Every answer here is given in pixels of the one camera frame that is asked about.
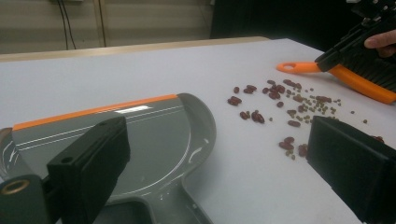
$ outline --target black bristles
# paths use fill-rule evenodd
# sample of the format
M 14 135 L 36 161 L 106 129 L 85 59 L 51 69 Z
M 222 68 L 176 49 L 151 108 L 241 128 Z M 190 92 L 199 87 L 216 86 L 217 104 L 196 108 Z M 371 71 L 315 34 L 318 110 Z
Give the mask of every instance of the black bristles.
M 376 51 L 370 55 L 354 54 L 342 65 L 357 75 L 389 91 L 396 92 L 396 60 L 379 58 Z

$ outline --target gray dustpan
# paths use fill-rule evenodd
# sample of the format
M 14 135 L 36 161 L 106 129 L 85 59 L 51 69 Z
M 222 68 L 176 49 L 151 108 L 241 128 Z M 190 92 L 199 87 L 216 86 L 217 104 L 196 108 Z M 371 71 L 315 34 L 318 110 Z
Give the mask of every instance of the gray dustpan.
M 185 190 L 185 177 L 210 154 L 212 114 L 187 93 L 100 108 L 0 132 L 0 175 L 48 175 L 46 164 L 94 124 L 123 115 L 131 160 L 94 223 L 212 223 Z

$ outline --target white table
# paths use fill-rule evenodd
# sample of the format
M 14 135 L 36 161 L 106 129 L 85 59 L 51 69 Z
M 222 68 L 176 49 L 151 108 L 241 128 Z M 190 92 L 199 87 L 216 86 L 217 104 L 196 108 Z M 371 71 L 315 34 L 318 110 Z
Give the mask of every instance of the white table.
M 189 192 L 214 223 L 360 223 L 306 159 L 297 156 L 293 161 L 277 146 L 286 136 L 295 137 L 296 146 L 307 143 L 310 125 L 288 126 L 286 110 L 298 104 L 283 96 L 285 106 L 278 108 L 261 89 L 268 86 L 268 79 L 281 83 L 288 78 L 303 84 L 304 90 L 314 89 L 302 94 L 341 99 L 341 106 L 332 105 L 337 118 L 365 133 L 381 135 L 394 148 L 395 104 L 368 99 L 329 74 L 280 73 L 275 70 L 278 63 L 312 62 L 321 52 L 288 39 L 251 40 L 101 56 L 53 56 L 53 52 L 37 57 L 2 56 L 0 127 L 189 92 L 208 105 L 217 123 L 218 137 L 211 156 L 188 178 Z M 228 105 L 233 87 L 242 90 L 247 84 L 259 90 L 252 95 L 239 93 L 243 103 L 238 107 Z M 265 124 L 239 118 L 240 111 L 255 109 L 264 115 Z

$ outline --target hand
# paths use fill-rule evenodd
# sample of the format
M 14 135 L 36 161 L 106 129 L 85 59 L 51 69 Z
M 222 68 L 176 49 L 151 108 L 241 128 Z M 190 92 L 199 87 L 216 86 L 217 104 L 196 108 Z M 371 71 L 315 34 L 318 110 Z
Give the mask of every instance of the hand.
M 364 41 L 367 49 L 377 49 L 382 58 L 388 58 L 396 52 L 396 30 L 385 32 L 379 35 L 373 35 Z

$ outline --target hand brush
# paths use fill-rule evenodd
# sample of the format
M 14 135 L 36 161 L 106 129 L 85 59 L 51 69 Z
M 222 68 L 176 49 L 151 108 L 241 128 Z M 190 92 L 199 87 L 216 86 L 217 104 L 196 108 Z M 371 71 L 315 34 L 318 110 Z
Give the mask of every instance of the hand brush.
M 368 37 L 396 29 L 396 4 L 392 1 L 361 0 L 352 11 L 364 17 L 334 47 L 314 63 L 281 63 L 276 69 L 287 73 L 329 72 L 358 91 L 379 102 L 396 101 L 396 64 L 393 58 L 379 58 L 375 49 L 366 49 Z

